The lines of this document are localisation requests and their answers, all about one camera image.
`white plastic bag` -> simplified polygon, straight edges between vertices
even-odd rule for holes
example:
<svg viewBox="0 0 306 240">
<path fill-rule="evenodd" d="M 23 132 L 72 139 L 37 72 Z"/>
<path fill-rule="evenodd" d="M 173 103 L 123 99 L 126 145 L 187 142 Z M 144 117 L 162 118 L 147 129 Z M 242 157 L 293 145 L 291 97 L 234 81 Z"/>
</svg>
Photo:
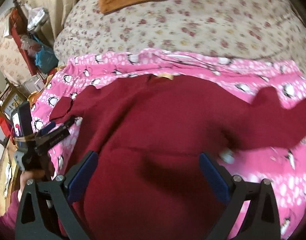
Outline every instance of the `white plastic bag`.
<svg viewBox="0 0 306 240">
<path fill-rule="evenodd" d="M 48 12 L 43 7 L 37 7 L 32 9 L 30 5 L 24 4 L 28 10 L 28 26 L 27 30 L 32 31 L 39 24 L 43 25 L 48 19 Z"/>
</svg>

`red sweater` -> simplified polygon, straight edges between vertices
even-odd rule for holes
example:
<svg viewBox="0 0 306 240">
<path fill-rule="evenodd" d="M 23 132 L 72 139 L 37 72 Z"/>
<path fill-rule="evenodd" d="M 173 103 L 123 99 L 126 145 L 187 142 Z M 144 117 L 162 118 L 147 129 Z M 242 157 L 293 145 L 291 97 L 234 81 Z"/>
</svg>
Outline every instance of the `red sweater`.
<svg viewBox="0 0 306 240">
<path fill-rule="evenodd" d="M 68 168 L 88 150 L 100 156 L 83 200 L 74 204 L 100 240 L 202 239 L 223 206 L 199 170 L 199 154 L 291 148 L 306 135 L 306 99 L 286 110 L 270 87 L 249 104 L 190 76 L 89 86 L 74 101 L 61 98 L 50 120 L 71 115 L 83 121 Z"/>
</svg>

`black clamp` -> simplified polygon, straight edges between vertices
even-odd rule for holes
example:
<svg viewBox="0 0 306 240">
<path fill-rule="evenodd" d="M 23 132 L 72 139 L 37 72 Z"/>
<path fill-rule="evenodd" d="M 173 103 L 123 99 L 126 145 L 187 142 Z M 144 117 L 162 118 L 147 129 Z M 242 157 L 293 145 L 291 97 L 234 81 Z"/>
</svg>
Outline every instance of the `black clamp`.
<svg viewBox="0 0 306 240">
<path fill-rule="evenodd" d="M 274 191 L 269 179 L 245 182 L 229 172 L 208 154 L 200 155 L 200 169 L 216 197 L 227 205 L 206 240 L 226 240 L 244 201 L 250 200 L 244 221 L 233 240 L 280 240 L 280 222 Z"/>
<path fill-rule="evenodd" d="M 91 240 L 71 205 L 81 199 L 98 164 L 98 154 L 90 151 L 66 176 L 52 181 L 29 179 L 18 209 L 15 240 L 62 240 L 58 221 L 70 240 Z M 52 200 L 53 208 L 48 207 Z"/>
</svg>

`white polka dots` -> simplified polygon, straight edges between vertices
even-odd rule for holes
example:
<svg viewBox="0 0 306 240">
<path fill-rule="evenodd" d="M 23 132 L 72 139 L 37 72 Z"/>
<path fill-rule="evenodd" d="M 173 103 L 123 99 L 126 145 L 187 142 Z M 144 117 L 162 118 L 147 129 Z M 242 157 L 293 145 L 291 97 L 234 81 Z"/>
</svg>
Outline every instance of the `white polka dots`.
<svg viewBox="0 0 306 240">
<path fill-rule="evenodd" d="M 299 187 L 295 188 L 294 197 L 297 198 L 299 196 Z"/>
<path fill-rule="evenodd" d="M 293 188 L 294 188 L 294 177 L 290 177 L 290 178 L 289 178 L 288 187 L 289 187 L 290 189 L 293 189 Z"/>
<path fill-rule="evenodd" d="M 287 186 L 285 184 L 281 185 L 280 187 L 280 195 L 285 196 L 287 190 Z"/>
</svg>

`bed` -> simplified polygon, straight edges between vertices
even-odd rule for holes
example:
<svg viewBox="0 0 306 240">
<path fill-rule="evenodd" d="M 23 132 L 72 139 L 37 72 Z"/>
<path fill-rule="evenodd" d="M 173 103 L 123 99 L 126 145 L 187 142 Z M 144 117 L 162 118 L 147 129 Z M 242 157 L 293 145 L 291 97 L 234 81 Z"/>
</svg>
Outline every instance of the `bed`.
<svg viewBox="0 0 306 240">
<path fill-rule="evenodd" d="M 50 113 L 61 97 L 75 98 L 90 84 L 100 88 L 113 82 L 117 78 L 116 73 L 105 73 L 99 64 L 104 59 L 109 61 L 113 52 L 125 51 L 131 55 L 150 52 L 166 56 L 170 54 L 168 51 L 198 53 L 195 56 L 199 62 L 193 64 L 198 68 L 193 73 L 184 67 L 170 68 L 163 73 L 208 79 L 221 84 L 236 96 L 241 95 L 240 88 L 243 87 L 246 96 L 244 94 L 242 98 L 246 101 L 251 100 L 260 87 L 269 85 L 279 90 L 286 108 L 306 97 L 306 28 L 289 0 L 161 0 L 129 6 L 107 15 L 100 13 L 98 0 L 80 0 L 55 40 L 54 52 L 59 64 L 67 63 L 67 67 L 53 77 L 33 105 L 34 131 L 40 130 L 49 121 Z M 222 66 L 234 62 L 234 58 L 238 58 L 236 64 L 231 65 L 235 66 L 234 69 Z M 216 67 L 205 69 L 200 66 L 201 61 Z M 250 68 L 251 63 L 261 69 Z M 224 74 L 210 78 L 210 72 L 216 75 L 218 68 Z M 263 72 L 265 74 L 260 75 L 263 78 L 258 84 L 243 81 L 245 86 L 236 86 L 240 79 Z M 163 75 L 159 69 L 149 69 L 121 73 L 119 78 L 145 73 Z M 227 73 L 233 73 L 233 77 L 224 84 L 222 78 L 227 77 Z M 293 87 L 292 97 L 287 96 L 287 91 L 285 93 L 288 84 Z M 82 121 L 77 118 L 70 129 L 71 136 L 50 151 L 57 174 L 65 170 Z M 268 177 L 274 182 L 281 233 L 283 238 L 287 238 L 306 209 L 306 138 L 295 149 L 290 149 L 291 154 L 296 156 L 296 167 L 300 167 L 300 171 L 296 167 L 293 169 L 294 164 L 285 158 L 288 150 L 271 148 L 263 151 L 265 157 L 261 160 L 257 160 L 256 155 L 263 152 L 252 151 L 248 152 L 249 158 L 239 158 L 238 154 L 234 157 L 228 152 L 219 161 L 231 173 L 240 174 L 245 180 L 257 182 Z M 248 164 L 254 164 L 252 160 L 260 163 L 260 167 L 265 161 L 274 162 L 275 166 L 270 171 L 258 167 L 247 169 Z M 244 205 L 231 236 L 238 231 L 246 210 L 247 205 Z"/>
</svg>

